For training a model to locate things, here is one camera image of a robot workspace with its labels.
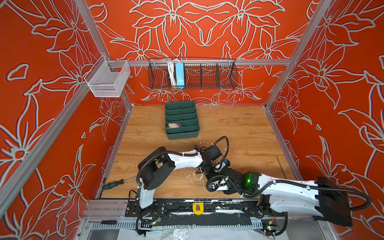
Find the blue device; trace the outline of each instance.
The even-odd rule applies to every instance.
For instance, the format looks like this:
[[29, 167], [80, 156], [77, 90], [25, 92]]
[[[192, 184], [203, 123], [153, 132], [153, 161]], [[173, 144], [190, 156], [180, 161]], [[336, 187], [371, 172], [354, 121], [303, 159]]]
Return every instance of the blue device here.
[[176, 84], [179, 88], [184, 88], [184, 63], [178, 62], [175, 63], [176, 68]]

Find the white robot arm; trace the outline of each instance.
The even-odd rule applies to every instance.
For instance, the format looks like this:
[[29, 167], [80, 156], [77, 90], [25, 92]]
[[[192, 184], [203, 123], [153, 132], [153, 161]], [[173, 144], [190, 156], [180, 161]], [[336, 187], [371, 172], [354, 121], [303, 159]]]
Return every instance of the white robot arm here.
[[[185, 167], [198, 168], [197, 173], [204, 173], [208, 179], [206, 188], [210, 192], [222, 190], [228, 195], [237, 192], [244, 198], [262, 195], [264, 201], [268, 201], [268, 208], [275, 212], [307, 213], [341, 226], [352, 226], [351, 211], [364, 209], [371, 204], [368, 195], [341, 189], [325, 177], [319, 177], [317, 181], [296, 181], [258, 172], [242, 174], [229, 167], [227, 153], [215, 164], [214, 161], [222, 156], [217, 142], [209, 148], [195, 146], [190, 152], [172, 152], [160, 147], [143, 160], [138, 166], [136, 179], [139, 184], [139, 206], [142, 209], [151, 206], [156, 188], [172, 171]], [[358, 194], [366, 199], [366, 203], [350, 207], [346, 193]]]

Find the green tray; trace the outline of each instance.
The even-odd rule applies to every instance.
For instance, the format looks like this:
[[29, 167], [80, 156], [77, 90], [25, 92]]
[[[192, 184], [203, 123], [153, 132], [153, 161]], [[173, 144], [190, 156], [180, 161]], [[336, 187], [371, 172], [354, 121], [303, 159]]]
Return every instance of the green tray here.
[[[194, 101], [167, 103], [166, 134], [169, 140], [199, 136], [200, 126]], [[179, 122], [182, 127], [167, 128], [168, 123]]]

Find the screwdriver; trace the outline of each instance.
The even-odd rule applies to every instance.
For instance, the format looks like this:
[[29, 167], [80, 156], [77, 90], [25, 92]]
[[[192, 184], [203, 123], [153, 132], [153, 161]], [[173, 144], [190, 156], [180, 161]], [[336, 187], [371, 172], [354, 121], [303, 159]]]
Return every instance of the screwdriver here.
[[116, 186], [118, 186], [120, 184], [124, 184], [125, 181], [131, 180], [131, 179], [134, 179], [134, 178], [136, 178], [136, 177], [131, 177], [131, 178], [126, 179], [126, 180], [121, 179], [120, 181], [110, 182], [110, 183], [108, 183], [108, 184], [103, 186], [103, 190], [112, 189], [112, 188], [114, 188], [114, 187], [116, 187]]

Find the red wall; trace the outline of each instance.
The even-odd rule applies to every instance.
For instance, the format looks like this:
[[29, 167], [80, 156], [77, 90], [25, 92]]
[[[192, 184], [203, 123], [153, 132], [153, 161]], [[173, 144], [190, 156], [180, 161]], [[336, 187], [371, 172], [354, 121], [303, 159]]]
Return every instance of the red wall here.
[[94, 199], [126, 114], [88, 92], [0, 221], [2, 238], [74, 238]]
[[[100, 57], [72, 0], [0, 3], [0, 187]], [[0, 219], [1, 239], [73, 238], [127, 112], [87, 94]]]
[[1, 187], [100, 55], [71, 0], [0, 6]]
[[[289, 58], [318, 1], [87, 0], [114, 60], [155, 57]], [[228, 90], [151, 90], [144, 67], [132, 68], [132, 103], [263, 104], [283, 66], [238, 68]]]
[[271, 110], [304, 179], [372, 197], [353, 227], [337, 226], [343, 239], [384, 238], [383, 12], [382, 1], [333, 1]]

